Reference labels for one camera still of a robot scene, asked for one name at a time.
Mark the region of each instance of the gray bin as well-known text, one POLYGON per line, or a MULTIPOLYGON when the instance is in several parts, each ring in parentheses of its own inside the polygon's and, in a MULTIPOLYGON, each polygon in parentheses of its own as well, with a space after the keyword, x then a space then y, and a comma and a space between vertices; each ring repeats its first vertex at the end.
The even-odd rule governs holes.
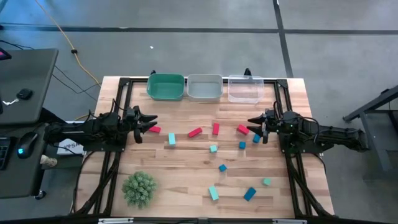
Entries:
POLYGON ((191 101, 219 101, 223 94, 221 75, 189 75, 187 95, 191 101))

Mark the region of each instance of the plastic container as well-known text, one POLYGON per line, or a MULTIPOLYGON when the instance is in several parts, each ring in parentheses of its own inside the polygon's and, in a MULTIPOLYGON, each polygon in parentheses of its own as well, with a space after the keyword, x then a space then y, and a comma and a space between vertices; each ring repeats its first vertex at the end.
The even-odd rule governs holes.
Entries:
POLYGON ((228 101, 234 103, 258 103, 264 96, 264 80, 258 76, 230 75, 228 77, 228 101))
POLYGON ((187 94, 192 101, 219 101, 223 94, 221 75, 189 75, 187 94))
POLYGON ((184 94, 185 79, 178 74, 152 74, 147 93, 154 100, 179 101, 184 94))

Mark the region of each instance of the small block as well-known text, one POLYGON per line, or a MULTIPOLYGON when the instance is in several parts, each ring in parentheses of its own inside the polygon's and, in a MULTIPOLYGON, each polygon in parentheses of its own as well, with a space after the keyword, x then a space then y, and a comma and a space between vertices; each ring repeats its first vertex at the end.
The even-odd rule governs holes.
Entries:
POLYGON ((217 152, 217 146, 216 145, 212 145, 210 146, 210 152, 217 152))
POLYGON ((271 179, 269 179, 269 178, 264 178, 264 180, 262 181, 262 183, 263 183, 264 185, 266 185, 266 186, 270 186, 270 184, 271 184, 271 179))
POLYGON ((174 133, 169 133, 169 144, 175 146, 175 135, 174 133))
POLYGON ((260 138, 261 138, 260 135, 258 134, 254 135, 253 142, 258 143, 260 141, 260 138))
POLYGON ((213 124, 213 134, 218 134, 219 128, 220 128, 220 124, 214 123, 213 124))
POLYGON ((249 130, 245 126, 243 126, 242 124, 238 125, 237 130, 240 133, 242 133, 242 134, 248 134, 249 133, 249 130))
POLYGON ((257 191, 254 189, 254 188, 249 188, 249 190, 246 192, 246 194, 244 194, 244 196, 243 196, 243 198, 245 199, 245 200, 247 200, 247 201, 250 201, 251 200, 251 198, 253 198, 253 196, 254 196, 254 194, 256 193, 257 191))
POLYGON ((226 166, 224 164, 219 166, 218 168, 220 169, 221 172, 226 171, 226 166))
POLYGON ((215 186, 209 187, 210 195, 213 200, 218 200, 218 193, 215 186))
POLYGON ((152 132, 155 132, 155 133, 160 133, 160 130, 161 130, 160 127, 153 126, 153 127, 149 128, 148 131, 152 131, 152 132))
POLYGON ((195 130, 191 131, 188 135, 190 138, 192 138, 199 133, 201 133, 201 128, 196 128, 195 130))
POLYGON ((239 142, 239 148, 240 149, 245 149, 246 148, 246 142, 239 142))

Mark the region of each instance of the computer mouse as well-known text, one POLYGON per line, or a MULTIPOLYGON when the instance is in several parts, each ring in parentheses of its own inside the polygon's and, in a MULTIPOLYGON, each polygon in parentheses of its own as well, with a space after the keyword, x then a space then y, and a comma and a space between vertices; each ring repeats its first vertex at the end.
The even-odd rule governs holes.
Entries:
POLYGON ((20 159, 27 159, 32 155, 34 144, 37 139, 37 133, 31 131, 20 138, 17 149, 17 155, 20 159))

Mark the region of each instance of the green bin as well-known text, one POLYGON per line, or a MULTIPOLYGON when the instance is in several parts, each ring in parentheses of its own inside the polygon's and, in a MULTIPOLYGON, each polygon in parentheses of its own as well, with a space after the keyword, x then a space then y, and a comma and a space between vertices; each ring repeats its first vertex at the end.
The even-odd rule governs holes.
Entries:
POLYGON ((184 95, 185 79, 179 74, 152 74, 147 93, 154 100, 179 101, 184 95))

